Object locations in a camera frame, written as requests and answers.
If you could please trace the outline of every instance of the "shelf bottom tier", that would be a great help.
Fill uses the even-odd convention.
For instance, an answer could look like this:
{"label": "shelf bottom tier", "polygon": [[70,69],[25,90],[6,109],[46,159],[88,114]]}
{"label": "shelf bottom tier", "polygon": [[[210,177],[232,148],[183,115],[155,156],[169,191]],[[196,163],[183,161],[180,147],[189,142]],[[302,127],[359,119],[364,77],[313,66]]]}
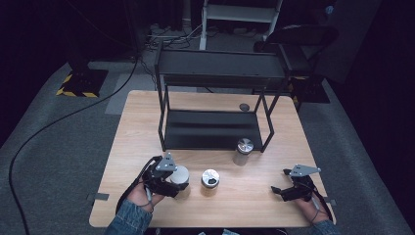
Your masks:
{"label": "shelf bottom tier", "polygon": [[262,148],[255,113],[168,111],[166,149],[235,150],[241,138],[253,141],[254,150]]}

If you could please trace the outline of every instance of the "wooden table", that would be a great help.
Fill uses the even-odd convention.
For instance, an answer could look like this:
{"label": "wooden table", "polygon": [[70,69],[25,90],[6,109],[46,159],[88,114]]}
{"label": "wooden table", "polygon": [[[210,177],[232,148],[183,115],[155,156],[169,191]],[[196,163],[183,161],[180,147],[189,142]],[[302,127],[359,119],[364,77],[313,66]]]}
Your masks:
{"label": "wooden table", "polygon": [[[170,92],[171,108],[238,111],[241,103],[251,107],[253,95]],[[267,136],[265,115],[258,111],[261,134]],[[122,113],[90,224],[106,227],[115,216],[115,205],[153,156],[165,155],[158,136],[160,104],[154,91],[131,91]],[[233,151],[168,151],[177,165],[190,171],[191,194],[178,201],[165,198],[155,208],[152,227],[297,227],[308,226],[293,202],[284,202],[270,186],[286,189],[293,184],[283,169],[295,164],[315,166],[293,101],[280,97],[272,114],[275,136],[264,153],[252,152],[244,166],[233,164]],[[201,194],[202,173],[213,168],[220,182],[213,197]],[[323,196],[326,192],[319,173],[311,174]]]}

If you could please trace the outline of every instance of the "gray carpet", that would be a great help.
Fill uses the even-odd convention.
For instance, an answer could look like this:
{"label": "gray carpet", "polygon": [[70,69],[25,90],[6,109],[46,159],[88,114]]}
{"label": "gray carpet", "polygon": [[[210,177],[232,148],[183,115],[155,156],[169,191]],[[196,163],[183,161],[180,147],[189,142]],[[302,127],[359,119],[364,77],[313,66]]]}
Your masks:
{"label": "gray carpet", "polygon": [[[219,33],[207,40],[207,48],[251,51],[258,36]],[[198,44],[197,39],[191,41],[193,48]],[[149,67],[152,57],[152,53],[145,53]],[[24,234],[8,184],[9,164],[19,147],[51,121],[111,95],[126,80],[133,64],[95,62],[90,68],[110,71],[100,98],[56,96],[70,71],[64,65],[44,84],[0,150],[0,234]],[[338,227],[343,234],[412,234],[341,104],[327,82],[324,86],[331,103],[303,104],[300,120],[317,165],[322,168],[328,195],[337,203],[334,214]],[[92,202],[88,196],[98,190],[119,114],[131,89],[154,89],[151,77],[140,65],[117,95],[46,128],[20,151],[13,179],[31,234],[104,232],[89,225]],[[306,234],[306,228],[288,230],[290,234]]]}

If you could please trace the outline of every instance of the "person's arm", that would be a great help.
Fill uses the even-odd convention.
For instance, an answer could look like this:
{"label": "person's arm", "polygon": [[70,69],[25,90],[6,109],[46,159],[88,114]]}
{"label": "person's arm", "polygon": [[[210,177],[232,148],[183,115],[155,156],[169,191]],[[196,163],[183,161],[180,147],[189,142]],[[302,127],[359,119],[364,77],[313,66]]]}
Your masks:
{"label": "person's arm", "polygon": [[329,219],[329,215],[320,203],[320,200],[313,194],[314,200],[306,202],[303,199],[294,201],[301,209],[305,218],[311,223],[309,234],[312,235],[340,235],[339,229]]}
{"label": "person's arm", "polygon": [[143,183],[139,183],[122,202],[115,218],[108,226],[105,234],[142,235],[153,218],[154,206],[164,196],[153,195],[150,202],[147,198]]}

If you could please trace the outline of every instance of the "denim jacket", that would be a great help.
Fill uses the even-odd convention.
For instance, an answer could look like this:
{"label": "denim jacket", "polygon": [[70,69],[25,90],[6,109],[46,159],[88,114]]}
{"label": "denim jacket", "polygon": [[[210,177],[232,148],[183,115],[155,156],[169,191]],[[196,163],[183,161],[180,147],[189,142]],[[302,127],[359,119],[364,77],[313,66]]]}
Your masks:
{"label": "denim jacket", "polygon": [[[152,220],[153,215],[140,207],[124,200],[118,213],[105,231],[106,235],[142,235]],[[224,230],[224,234],[236,234]],[[311,226],[311,235],[340,235],[339,230],[330,220],[318,222]]]}

